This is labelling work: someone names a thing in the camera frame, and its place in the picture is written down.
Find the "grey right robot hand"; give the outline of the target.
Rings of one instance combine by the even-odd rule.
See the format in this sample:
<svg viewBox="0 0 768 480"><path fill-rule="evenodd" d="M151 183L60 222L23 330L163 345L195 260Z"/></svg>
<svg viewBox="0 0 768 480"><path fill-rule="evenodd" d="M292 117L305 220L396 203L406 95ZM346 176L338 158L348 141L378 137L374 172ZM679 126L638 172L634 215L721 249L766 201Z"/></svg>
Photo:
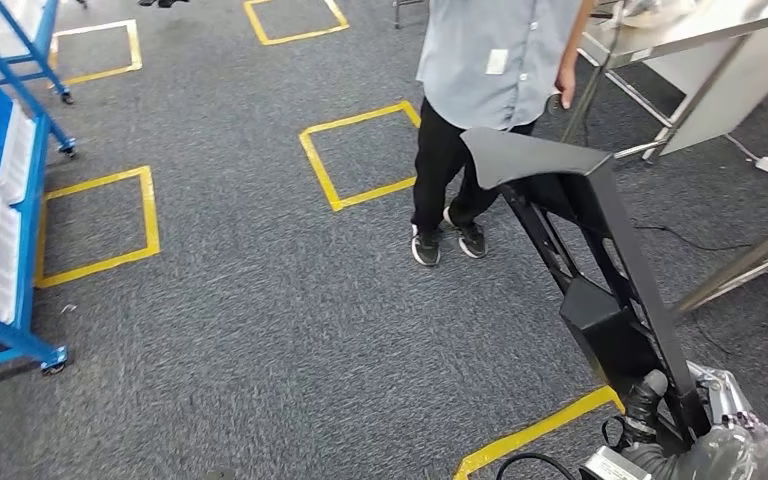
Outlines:
<svg viewBox="0 0 768 480"><path fill-rule="evenodd" d="M694 362L688 367L696 384L708 391L710 431L684 453L664 453L656 443L656 426L668 379L653 370L632 387L625 402L620 454L654 479L768 479L768 425L754 414L734 375Z"/></svg>

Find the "person's hand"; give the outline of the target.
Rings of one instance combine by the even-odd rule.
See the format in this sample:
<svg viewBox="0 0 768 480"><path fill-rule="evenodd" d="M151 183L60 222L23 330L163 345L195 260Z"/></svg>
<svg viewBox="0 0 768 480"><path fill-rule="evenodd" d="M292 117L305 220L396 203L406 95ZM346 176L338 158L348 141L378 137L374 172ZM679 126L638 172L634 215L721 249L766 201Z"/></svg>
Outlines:
<svg viewBox="0 0 768 480"><path fill-rule="evenodd" d="M559 102L563 109L569 110L576 90L575 65L561 65L555 81Z"/></svg>

